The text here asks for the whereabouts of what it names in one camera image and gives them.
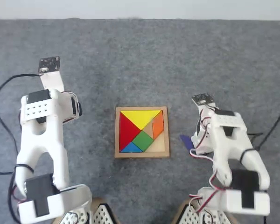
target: gray carpet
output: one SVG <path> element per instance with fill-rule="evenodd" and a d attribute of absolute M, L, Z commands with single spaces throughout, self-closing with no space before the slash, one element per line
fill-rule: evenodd
<path fill-rule="evenodd" d="M 61 56 L 66 89 L 82 103 L 81 119 L 64 126 L 71 184 L 87 184 L 122 224 L 168 224 L 180 203 L 208 185 L 211 164 L 188 156 L 179 139 L 198 119 L 194 94 L 212 94 L 240 112 L 250 132 L 267 132 L 280 113 L 280 22 L 183 20 L 0 21 L 0 84 L 37 71 L 42 57 Z M 0 95 L 0 113 L 20 144 L 17 114 L 38 78 L 14 80 Z M 116 106 L 168 107 L 170 158 L 114 159 Z M 271 176 L 271 214 L 280 224 L 280 125 L 261 150 Z M 15 163 L 0 126 L 0 171 Z M 47 155 L 36 174 L 52 171 Z M 0 224 L 8 176 L 0 176 Z M 261 217 L 237 216 L 244 224 Z"/>

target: white wall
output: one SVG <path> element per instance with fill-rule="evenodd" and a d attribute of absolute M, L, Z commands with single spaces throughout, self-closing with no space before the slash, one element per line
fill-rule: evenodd
<path fill-rule="evenodd" d="M 0 0 L 0 19 L 280 20 L 280 0 Z"/>

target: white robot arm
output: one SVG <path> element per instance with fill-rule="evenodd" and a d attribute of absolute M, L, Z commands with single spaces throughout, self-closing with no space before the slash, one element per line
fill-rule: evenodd
<path fill-rule="evenodd" d="M 226 190 L 214 195 L 207 207 L 233 213 L 268 215 L 269 195 L 265 192 L 270 177 L 247 135 L 247 128 L 237 112 L 220 110 L 205 93 L 193 96 L 200 119 L 191 137 L 197 155 L 214 152 L 213 170 Z M 230 169 L 228 160 L 238 160 L 247 170 Z M 198 191 L 204 202 L 212 188 Z"/>
<path fill-rule="evenodd" d="M 44 90 L 21 99 L 21 150 L 15 182 L 26 201 L 18 205 L 21 223 L 29 224 L 60 217 L 74 209 L 88 213 L 91 192 L 86 185 L 68 187 L 67 151 L 63 145 L 63 124 L 82 114 L 77 96 L 64 91 L 59 72 L 60 58 L 40 60 L 39 73 Z M 54 173 L 33 176 L 40 156 L 49 153 Z M 91 214 L 83 223 L 91 223 Z"/>

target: tangram puzzle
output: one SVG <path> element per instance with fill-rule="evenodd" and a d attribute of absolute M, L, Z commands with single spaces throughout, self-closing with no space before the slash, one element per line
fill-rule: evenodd
<path fill-rule="evenodd" d="M 117 107 L 115 158 L 169 157 L 167 107 Z"/>

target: blue object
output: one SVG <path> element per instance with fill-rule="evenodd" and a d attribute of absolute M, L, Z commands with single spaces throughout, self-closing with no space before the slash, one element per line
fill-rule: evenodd
<path fill-rule="evenodd" d="M 194 144 L 189 136 L 181 134 L 179 137 L 181 138 L 181 140 L 183 141 L 185 147 L 187 148 L 187 150 L 189 152 L 191 149 L 195 148 Z"/>
<path fill-rule="evenodd" d="M 130 142 L 121 153 L 142 153 L 142 150 L 139 149 L 134 143 Z"/>

